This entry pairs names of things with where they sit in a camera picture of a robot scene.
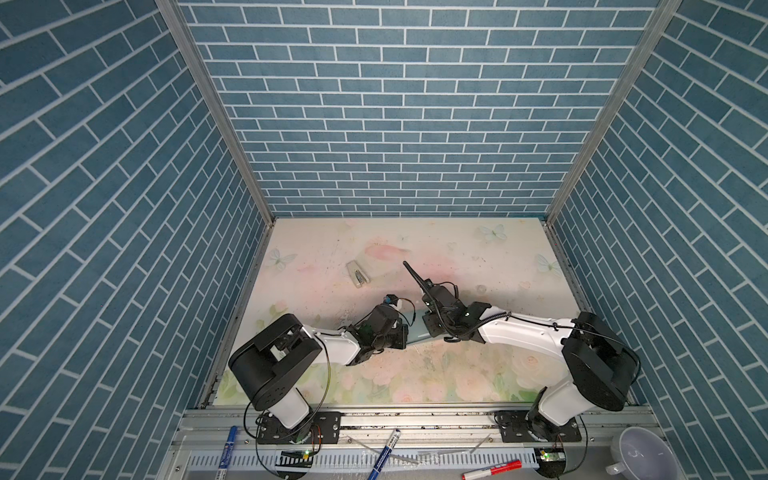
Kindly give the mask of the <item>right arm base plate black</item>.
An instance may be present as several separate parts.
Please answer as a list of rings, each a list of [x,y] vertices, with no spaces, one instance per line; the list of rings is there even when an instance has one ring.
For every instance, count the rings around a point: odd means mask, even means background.
[[[564,426],[549,423],[541,415],[523,410],[498,410],[492,418],[504,443],[581,442],[582,434],[575,419]]]

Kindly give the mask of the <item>teal envelope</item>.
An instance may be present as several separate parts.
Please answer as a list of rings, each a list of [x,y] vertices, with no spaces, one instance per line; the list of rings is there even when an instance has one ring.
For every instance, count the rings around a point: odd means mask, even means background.
[[[431,336],[422,318],[418,318],[411,326],[408,327],[408,336],[406,341],[408,346],[421,342],[431,341],[432,339],[433,337]]]

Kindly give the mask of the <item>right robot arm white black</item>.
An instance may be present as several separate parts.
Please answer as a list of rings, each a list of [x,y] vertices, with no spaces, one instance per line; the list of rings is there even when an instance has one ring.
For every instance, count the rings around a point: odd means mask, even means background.
[[[507,345],[541,354],[567,374],[537,394],[526,414],[536,439],[555,440],[575,417],[592,409],[624,408],[641,361],[598,316],[580,312],[574,319],[511,313],[484,302],[464,304],[456,291],[428,282],[422,319],[429,334],[448,341]]]

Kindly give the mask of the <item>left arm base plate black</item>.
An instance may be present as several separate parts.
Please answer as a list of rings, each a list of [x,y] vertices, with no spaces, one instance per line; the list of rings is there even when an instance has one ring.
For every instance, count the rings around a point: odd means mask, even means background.
[[[294,428],[286,428],[277,417],[267,412],[256,421],[255,434],[260,443],[267,445],[337,444],[342,414],[321,410],[309,420],[301,420]]]

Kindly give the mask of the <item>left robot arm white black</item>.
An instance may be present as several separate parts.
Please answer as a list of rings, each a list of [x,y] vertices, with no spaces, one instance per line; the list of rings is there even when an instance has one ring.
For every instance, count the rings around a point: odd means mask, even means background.
[[[311,420],[313,410],[296,384],[315,364],[357,366],[388,350],[406,348],[409,324],[403,300],[388,295],[362,319],[337,330],[317,329],[286,313],[236,349],[228,368],[259,412],[291,431]]]

